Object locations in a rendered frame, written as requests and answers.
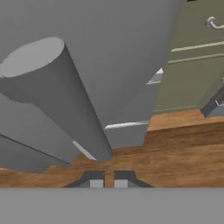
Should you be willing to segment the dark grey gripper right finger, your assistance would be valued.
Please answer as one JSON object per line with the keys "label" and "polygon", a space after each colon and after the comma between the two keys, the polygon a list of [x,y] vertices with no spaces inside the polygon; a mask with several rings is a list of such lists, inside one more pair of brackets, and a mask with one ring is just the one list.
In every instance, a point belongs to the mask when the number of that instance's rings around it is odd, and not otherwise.
{"label": "dark grey gripper right finger", "polygon": [[152,188],[152,185],[139,179],[134,171],[114,171],[114,188]]}

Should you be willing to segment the olive green drawer front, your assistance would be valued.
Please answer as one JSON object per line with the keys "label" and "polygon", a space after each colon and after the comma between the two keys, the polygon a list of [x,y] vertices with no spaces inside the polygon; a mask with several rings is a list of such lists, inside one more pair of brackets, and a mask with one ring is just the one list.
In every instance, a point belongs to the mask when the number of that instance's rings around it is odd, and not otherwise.
{"label": "olive green drawer front", "polygon": [[224,30],[206,26],[214,17],[217,25],[224,25],[224,0],[186,0],[182,6],[171,42],[174,52],[224,41]]}

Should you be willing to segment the olive green cupboard door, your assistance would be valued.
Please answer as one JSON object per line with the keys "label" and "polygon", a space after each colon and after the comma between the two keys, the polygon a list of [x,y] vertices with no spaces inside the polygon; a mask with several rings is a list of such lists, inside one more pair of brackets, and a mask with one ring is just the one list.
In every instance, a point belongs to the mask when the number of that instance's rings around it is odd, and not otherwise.
{"label": "olive green cupboard door", "polygon": [[154,113],[196,109],[223,74],[224,53],[170,61],[164,69]]}

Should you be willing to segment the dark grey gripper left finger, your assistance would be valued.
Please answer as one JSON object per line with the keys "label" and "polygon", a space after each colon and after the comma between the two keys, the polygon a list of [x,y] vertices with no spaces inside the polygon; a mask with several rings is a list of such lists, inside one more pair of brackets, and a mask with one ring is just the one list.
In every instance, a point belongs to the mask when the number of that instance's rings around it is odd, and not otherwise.
{"label": "dark grey gripper left finger", "polygon": [[84,171],[78,180],[66,185],[66,187],[76,188],[104,188],[105,172],[104,171]]}

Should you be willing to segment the grey fridge door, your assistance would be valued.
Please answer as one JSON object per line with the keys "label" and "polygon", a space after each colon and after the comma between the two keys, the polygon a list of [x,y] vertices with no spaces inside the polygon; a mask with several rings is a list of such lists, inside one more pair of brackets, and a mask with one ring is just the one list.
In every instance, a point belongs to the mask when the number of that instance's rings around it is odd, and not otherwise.
{"label": "grey fridge door", "polygon": [[165,63],[183,0],[0,0],[0,60],[62,39],[102,128]]}

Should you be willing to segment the dark grey appliance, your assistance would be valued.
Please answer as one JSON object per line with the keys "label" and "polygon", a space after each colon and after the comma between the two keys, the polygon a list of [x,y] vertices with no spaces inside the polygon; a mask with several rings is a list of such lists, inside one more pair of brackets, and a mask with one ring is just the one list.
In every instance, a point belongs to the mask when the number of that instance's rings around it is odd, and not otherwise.
{"label": "dark grey appliance", "polygon": [[224,86],[200,109],[204,117],[224,116]]}

